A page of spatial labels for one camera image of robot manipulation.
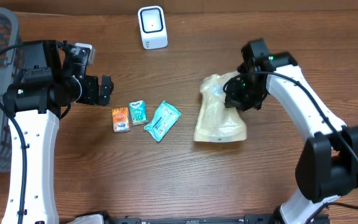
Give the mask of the white barcode scanner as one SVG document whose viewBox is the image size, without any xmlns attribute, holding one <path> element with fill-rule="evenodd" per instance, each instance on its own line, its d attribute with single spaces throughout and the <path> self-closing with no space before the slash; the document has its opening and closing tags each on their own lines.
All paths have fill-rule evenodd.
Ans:
<svg viewBox="0 0 358 224">
<path fill-rule="evenodd" d="M 168 36 L 163 9 L 160 6 L 142 7 L 137 16 L 143 48 L 165 48 L 168 45 Z"/>
</svg>

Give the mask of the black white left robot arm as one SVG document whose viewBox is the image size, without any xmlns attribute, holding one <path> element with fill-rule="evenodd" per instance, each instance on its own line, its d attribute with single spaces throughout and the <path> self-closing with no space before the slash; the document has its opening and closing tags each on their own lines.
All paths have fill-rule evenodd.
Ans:
<svg viewBox="0 0 358 224">
<path fill-rule="evenodd" d="M 3 223 L 58 223 L 53 187 L 55 141 L 72 103 L 106 106 L 114 84 L 87 75 L 96 49 L 90 44 L 40 40 L 25 43 L 24 67 L 3 96 L 12 155 Z"/>
</svg>

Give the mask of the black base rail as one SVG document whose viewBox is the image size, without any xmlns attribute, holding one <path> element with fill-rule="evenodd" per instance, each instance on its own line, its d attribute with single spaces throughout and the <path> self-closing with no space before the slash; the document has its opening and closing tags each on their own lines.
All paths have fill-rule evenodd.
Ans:
<svg viewBox="0 0 358 224">
<path fill-rule="evenodd" d="M 243 217 L 213 217 L 213 218 L 159 218 L 142 219 L 125 216 L 113 218 L 107 211 L 86 213 L 73 220 L 63 220 L 60 223 L 110 223 L 110 224 L 279 224 L 282 223 L 275 215 L 256 214 Z"/>
</svg>

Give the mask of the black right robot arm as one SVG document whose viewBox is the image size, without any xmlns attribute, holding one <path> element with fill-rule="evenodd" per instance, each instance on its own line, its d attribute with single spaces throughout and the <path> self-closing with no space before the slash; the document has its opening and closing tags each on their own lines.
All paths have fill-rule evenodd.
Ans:
<svg viewBox="0 0 358 224">
<path fill-rule="evenodd" d="M 358 189 L 358 126 L 349 127 L 322 102 L 289 52 L 272 54 L 259 39 L 245 44 L 241 54 L 238 74 L 223 87 L 225 106 L 259 110 L 271 95 L 304 140 L 295 193 L 271 215 L 246 215 L 245 222 L 329 223 L 321 211 Z"/>
</svg>

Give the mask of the green toilet tissue wipes pack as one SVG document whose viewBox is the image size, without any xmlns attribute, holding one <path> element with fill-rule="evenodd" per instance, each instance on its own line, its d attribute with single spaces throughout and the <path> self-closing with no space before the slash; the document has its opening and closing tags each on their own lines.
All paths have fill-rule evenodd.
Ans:
<svg viewBox="0 0 358 224">
<path fill-rule="evenodd" d="M 155 110 L 151 122 L 144 126 L 144 130 L 149 132 L 157 142 L 160 142 L 180 116 L 181 113 L 173 105 L 162 101 Z"/>
</svg>

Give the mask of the orange red tissue pack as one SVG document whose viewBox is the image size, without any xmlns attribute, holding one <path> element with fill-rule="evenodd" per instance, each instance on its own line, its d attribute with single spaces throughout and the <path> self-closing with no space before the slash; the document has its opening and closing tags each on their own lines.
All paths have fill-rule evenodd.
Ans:
<svg viewBox="0 0 358 224">
<path fill-rule="evenodd" d="M 130 131 L 129 110 L 127 107 L 112 109 L 113 131 L 123 133 Z"/>
</svg>

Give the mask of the teal Kleenex tissue pack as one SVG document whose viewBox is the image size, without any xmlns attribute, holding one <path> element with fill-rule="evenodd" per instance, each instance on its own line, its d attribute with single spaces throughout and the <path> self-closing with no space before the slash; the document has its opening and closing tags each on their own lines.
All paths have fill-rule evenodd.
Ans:
<svg viewBox="0 0 358 224">
<path fill-rule="evenodd" d="M 134 126 L 148 122 L 144 100 L 129 103 L 129 111 L 132 118 L 132 124 Z"/>
</svg>

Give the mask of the beige clear plastic pouch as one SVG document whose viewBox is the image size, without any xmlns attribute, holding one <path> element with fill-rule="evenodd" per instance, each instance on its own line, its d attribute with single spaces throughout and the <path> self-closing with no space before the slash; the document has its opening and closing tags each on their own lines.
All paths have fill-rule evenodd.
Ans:
<svg viewBox="0 0 358 224">
<path fill-rule="evenodd" d="M 200 85 L 202 95 L 193 140 L 196 142 L 236 142 L 247 139 L 247 126 L 236 108 L 225 107 L 224 84 L 237 72 L 212 74 Z"/>
</svg>

